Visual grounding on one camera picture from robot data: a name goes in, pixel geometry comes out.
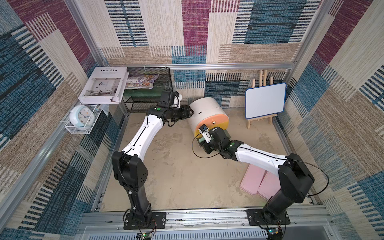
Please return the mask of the white round drawer cabinet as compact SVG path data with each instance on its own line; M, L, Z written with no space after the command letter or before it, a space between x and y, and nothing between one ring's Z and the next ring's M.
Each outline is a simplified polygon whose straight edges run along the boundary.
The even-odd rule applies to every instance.
M214 98L206 97L201 98L190 104L190 107L195 111L194 115L203 114L204 117L225 114L227 115L217 101Z

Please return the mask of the yellow drawer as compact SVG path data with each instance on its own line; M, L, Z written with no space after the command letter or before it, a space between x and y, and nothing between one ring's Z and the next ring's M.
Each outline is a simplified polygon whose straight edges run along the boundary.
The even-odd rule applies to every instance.
M198 136L202 133L202 131L199 129L199 128L196 128L195 131L194 131L194 136Z

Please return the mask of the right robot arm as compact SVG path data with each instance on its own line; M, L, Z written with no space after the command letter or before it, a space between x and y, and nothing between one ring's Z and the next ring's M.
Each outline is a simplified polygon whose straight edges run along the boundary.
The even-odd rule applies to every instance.
M254 165L279 178L279 191L257 213L255 221L261 220L266 224L284 221L285 210L294 203L301 204L315 182L305 163L296 154L276 155L237 140L216 143L201 138L199 145L207 154L216 151L224 159Z

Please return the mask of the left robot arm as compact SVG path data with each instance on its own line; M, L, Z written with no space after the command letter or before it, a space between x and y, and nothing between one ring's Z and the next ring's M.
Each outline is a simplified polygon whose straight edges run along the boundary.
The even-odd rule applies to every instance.
M144 164L145 154L165 123L188 119L194 113L189 105L179 108L151 106L131 142L122 151L115 151L112 155L114 177L126 190L131 203L130 216L140 228L149 226L152 221L152 206L145 190L148 178L148 169Z

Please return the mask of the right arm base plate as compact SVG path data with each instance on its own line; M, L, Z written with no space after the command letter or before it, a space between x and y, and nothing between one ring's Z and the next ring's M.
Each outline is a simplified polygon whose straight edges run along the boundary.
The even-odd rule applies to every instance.
M247 209L246 210L247 219L250 226L271 226L271 225L290 225L291 221L286 213L275 215L263 209Z

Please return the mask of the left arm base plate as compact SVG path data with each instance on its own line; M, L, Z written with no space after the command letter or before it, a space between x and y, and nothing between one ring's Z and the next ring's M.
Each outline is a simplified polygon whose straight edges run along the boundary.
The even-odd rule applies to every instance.
M148 216L142 216L135 212L129 212L123 216L124 230L158 230L166 227L167 213L152 212Z

